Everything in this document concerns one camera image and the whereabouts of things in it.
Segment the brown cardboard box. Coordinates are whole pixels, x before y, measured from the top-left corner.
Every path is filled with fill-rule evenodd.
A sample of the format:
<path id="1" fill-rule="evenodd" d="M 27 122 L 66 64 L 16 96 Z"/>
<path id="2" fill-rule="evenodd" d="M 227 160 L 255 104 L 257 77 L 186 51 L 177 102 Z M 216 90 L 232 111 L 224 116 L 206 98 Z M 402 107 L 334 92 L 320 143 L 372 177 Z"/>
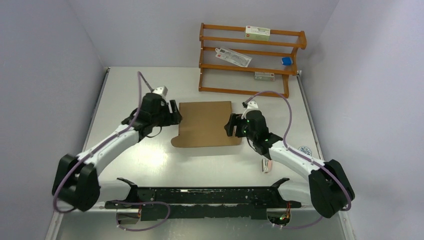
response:
<path id="1" fill-rule="evenodd" d="M 182 121 L 171 140 L 176 148 L 238 146 L 242 140 L 227 136 L 224 126 L 233 113 L 231 101 L 181 102 Z"/>

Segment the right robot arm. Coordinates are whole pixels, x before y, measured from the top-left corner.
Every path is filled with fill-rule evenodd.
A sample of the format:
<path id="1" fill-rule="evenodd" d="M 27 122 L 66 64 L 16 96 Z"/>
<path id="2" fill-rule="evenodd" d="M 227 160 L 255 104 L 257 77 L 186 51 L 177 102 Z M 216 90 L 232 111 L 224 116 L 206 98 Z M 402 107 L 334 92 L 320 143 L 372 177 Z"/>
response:
<path id="1" fill-rule="evenodd" d="M 288 145 L 283 137 L 269 131 L 260 110 L 249 111 L 245 116 L 230 114 L 224 129 L 227 136 L 246 138 L 256 153 L 307 180 L 312 206 L 322 217 L 351 209 L 355 193 L 342 165 L 335 159 L 313 158 Z"/>

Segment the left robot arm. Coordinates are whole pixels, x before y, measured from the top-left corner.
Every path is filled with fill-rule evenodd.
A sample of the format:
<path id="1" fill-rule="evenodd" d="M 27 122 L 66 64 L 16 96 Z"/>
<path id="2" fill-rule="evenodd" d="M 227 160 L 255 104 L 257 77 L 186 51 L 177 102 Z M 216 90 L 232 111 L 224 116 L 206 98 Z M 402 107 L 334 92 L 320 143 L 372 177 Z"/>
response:
<path id="1" fill-rule="evenodd" d="M 139 200 L 137 185 L 123 178 L 101 183 L 100 174 L 120 154 L 148 137 L 153 128 L 179 125 L 181 120 L 175 100 L 166 101 L 155 92 L 144 95 L 140 105 L 102 142 L 59 160 L 52 186 L 54 209 L 59 211 L 59 200 L 82 212 L 98 202 L 108 201 L 134 207 Z"/>

